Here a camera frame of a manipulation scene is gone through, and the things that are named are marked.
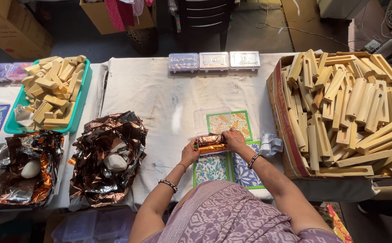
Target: beaded bracelet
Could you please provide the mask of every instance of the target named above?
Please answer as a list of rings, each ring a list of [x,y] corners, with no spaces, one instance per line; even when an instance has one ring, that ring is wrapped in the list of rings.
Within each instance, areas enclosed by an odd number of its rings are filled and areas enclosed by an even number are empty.
[[[173,189],[174,194],[177,193],[177,191],[178,191],[177,186],[173,182],[171,182],[171,181],[168,181],[168,180],[165,180],[165,179],[161,179],[158,183],[159,184],[160,183],[164,183],[164,184],[169,185]]]
[[[249,164],[247,165],[247,168],[248,168],[248,169],[251,169],[251,167],[252,167],[252,165],[253,165],[253,162],[254,162],[259,156],[261,156],[260,153],[256,153],[255,155],[253,155],[253,157],[250,159]]]

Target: green frame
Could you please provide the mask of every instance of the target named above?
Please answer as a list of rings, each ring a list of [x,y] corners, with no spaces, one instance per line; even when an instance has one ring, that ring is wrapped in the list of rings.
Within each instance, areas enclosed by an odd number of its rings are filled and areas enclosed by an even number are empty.
[[[231,166],[231,157],[230,157],[230,152],[224,152],[225,154],[225,163],[226,163],[226,179],[227,181],[231,181],[231,175],[234,178],[235,181],[235,173],[231,174],[231,170],[229,170],[229,167]],[[196,186],[196,165],[197,163],[193,163],[193,187]]]
[[[259,149],[260,146],[262,146],[261,141],[247,141],[246,144],[259,144]],[[231,158],[231,170],[232,170],[232,177],[233,177],[233,182],[236,183],[235,181],[235,169],[234,169],[234,155],[232,154],[232,152],[230,153],[230,158]],[[263,185],[255,185],[255,186],[245,186],[245,188],[247,190],[251,190],[251,189],[265,189],[265,186]]]
[[[252,133],[251,128],[250,128],[250,120],[249,120],[249,116],[248,116],[247,110],[231,112],[231,115],[232,115],[232,114],[236,114],[236,113],[245,113],[245,114],[246,114],[247,128],[248,128],[249,133],[250,133],[250,138],[246,138],[245,141],[253,141],[253,133]],[[228,113],[226,113],[226,112],[214,113],[214,114],[207,114],[207,115],[206,115],[206,124],[207,124],[207,126],[208,126],[208,133],[210,133],[210,130],[211,130],[211,127],[210,127],[210,116],[215,116],[215,115],[227,115],[227,114],[228,114]]]

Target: crumpled foil pile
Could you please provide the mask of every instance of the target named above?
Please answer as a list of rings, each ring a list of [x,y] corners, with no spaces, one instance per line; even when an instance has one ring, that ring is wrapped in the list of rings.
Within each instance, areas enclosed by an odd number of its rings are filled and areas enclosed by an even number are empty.
[[[74,164],[70,180],[70,203],[83,199],[91,207],[101,207],[121,202],[145,158],[145,138],[148,129],[134,112],[117,113],[100,117],[85,124],[82,136],[74,142]],[[128,168],[110,171],[103,159],[109,154],[126,158]]]
[[[53,196],[63,154],[63,134],[40,130],[5,139],[7,143],[0,144],[0,210],[44,208]],[[23,178],[20,173],[31,160],[41,162],[41,172],[33,178]]]

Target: teal plastic tray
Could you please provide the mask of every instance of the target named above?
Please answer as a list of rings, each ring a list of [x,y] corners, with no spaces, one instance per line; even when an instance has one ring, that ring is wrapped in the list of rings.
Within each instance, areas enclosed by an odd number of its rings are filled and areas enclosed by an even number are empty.
[[[76,130],[78,130],[78,125],[82,116],[82,111],[84,110],[84,106],[85,106],[85,100],[88,95],[88,89],[91,84],[92,69],[90,67],[90,64],[91,64],[90,61],[86,59],[85,60],[86,67],[85,67],[84,76],[82,78],[81,88],[79,90],[79,95],[76,98],[76,103],[74,104],[74,109],[73,109],[72,117],[70,118],[69,125],[67,126],[66,129],[56,130],[56,131],[63,132],[63,133],[64,132],[75,133]],[[13,104],[13,108],[9,112],[10,115],[4,126],[4,131],[6,133],[10,133],[10,134],[22,133],[22,131],[18,130],[18,128],[22,128],[23,126],[15,121],[15,113],[13,110],[19,104],[22,106],[29,105],[29,101],[26,99],[24,88],[25,87],[22,86],[22,88],[20,89],[18,97],[16,98],[16,101]]]

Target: rolled foil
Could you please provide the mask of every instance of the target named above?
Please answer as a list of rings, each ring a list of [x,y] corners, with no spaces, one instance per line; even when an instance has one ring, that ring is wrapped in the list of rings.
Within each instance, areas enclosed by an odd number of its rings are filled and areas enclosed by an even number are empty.
[[[146,156],[147,133],[142,120],[130,111],[85,124],[82,136],[73,143],[74,154],[67,162],[74,164],[70,203],[86,199],[91,207],[101,207],[123,201]],[[126,170],[112,172],[103,164],[103,159],[111,153],[127,158]]]
[[[199,147],[200,154],[206,154],[206,153],[212,153],[212,152],[218,152],[224,150],[228,150],[227,144],[213,144],[213,145]]]
[[[198,137],[199,146],[206,146],[212,144],[226,144],[226,138],[223,135],[210,133],[207,136]]]
[[[60,132],[39,130],[15,134],[0,144],[0,210],[32,207],[42,209],[53,196],[64,137]],[[20,173],[31,160],[41,162],[34,178]]]

